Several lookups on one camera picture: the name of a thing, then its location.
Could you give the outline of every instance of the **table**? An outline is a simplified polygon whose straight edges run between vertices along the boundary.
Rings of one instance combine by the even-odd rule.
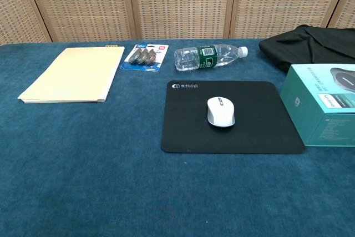
[[[17,99],[66,47],[118,44],[125,58],[136,42],[0,47],[0,236],[355,235],[354,148],[160,149],[170,80],[266,80],[281,90],[285,74],[259,40],[146,41],[170,46],[160,71],[118,70],[104,103]],[[175,70],[176,49],[214,43],[247,46],[249,55],[224,67]]]

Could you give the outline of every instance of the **white bottle cap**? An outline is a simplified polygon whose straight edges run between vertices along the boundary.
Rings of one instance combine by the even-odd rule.
[[[241,58],[245,58],[248,55],[248,48],[247,47],[240,47],[242,50],[242,55],[240,56]]]

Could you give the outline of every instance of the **white mouse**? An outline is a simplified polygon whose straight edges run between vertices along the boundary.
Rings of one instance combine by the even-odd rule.
[[[224,97],[212,97],[207,101],[207,120],[216,127],[230,127],[235,124],[234,105]]]

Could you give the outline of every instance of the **green bottle label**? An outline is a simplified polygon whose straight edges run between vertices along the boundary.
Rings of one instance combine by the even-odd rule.
[[[200,58],[199,69],[211,68],[217,64],[217,50],[215,46],[197,47]]]

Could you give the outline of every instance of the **black fabric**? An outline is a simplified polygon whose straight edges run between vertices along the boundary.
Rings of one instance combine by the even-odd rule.
[[[299,26],[262,40],[259,48],[284,72],[292,64],[355,63],[355,29]]]
[[[207,100],[233,102],[235,125],[207,121]],[[181,153],[293,154],[305,146],[270,82],[171,81],[167,85],[161,148]]]

